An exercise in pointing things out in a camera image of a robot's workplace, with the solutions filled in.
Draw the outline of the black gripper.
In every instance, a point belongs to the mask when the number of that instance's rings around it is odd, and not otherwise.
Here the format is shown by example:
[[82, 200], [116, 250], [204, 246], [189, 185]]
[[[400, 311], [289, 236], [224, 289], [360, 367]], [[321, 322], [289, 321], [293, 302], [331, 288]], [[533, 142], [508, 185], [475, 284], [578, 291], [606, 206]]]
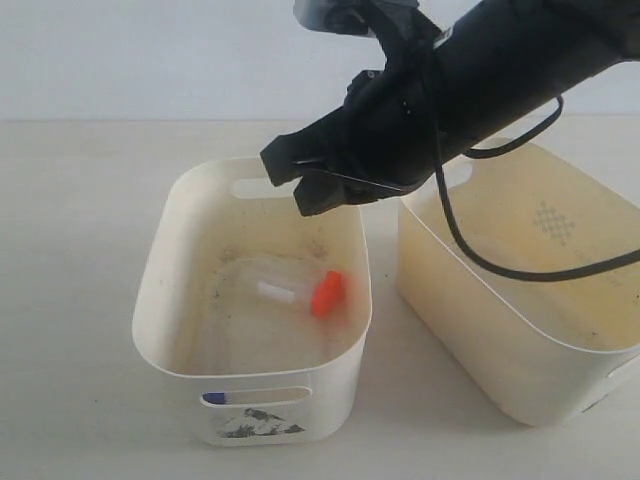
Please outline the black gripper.
[[438, 59], [363, 70], [343, 103], [260, 152], [275, 186], [299, 183], [303, 217], [409, 193], [479, 141], [474, 70]]

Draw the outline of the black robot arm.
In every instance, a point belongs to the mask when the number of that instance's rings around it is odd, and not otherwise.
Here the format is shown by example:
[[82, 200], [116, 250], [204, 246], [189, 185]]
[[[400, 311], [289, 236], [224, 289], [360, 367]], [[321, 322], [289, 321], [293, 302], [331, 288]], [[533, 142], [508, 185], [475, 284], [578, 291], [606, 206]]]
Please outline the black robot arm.
[[639, 57], [635, 1], [481, 1], [447, 28], [415, 1], [298, 1], [312, 31], [375, 38], [380, 69], [260, 154], [301, 214], [400, 197], [435, 168], [614, 65]]

